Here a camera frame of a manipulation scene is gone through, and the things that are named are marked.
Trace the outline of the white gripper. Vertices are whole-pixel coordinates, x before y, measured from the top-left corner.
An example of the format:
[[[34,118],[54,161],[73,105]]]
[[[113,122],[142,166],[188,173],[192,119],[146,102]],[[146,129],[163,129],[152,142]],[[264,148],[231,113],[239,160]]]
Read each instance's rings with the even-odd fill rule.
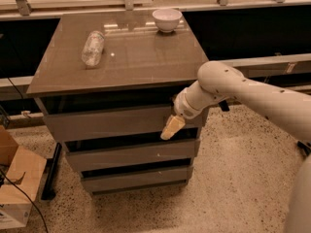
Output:
[[[176,116],[170,116],[161,132],[162,140],[171,139],[185,125],[185,119],[197,117],[204,109],[202,100],[198,93],[184,88],[174,100],[174,111]]]

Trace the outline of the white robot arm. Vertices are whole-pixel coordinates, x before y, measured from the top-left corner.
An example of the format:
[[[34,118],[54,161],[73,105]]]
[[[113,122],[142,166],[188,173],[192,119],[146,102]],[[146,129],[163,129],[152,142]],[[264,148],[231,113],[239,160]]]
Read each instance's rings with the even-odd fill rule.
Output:
[[[160,138],[171,139],[188,119],[227,98],[237,100],[300,142],[311,141],[310,95],[250,80],[220,61],[204,63],[198,69],[197,80],[177,94],[174,114]],[[297,173],[284,233],[311,233],[311,155]]]

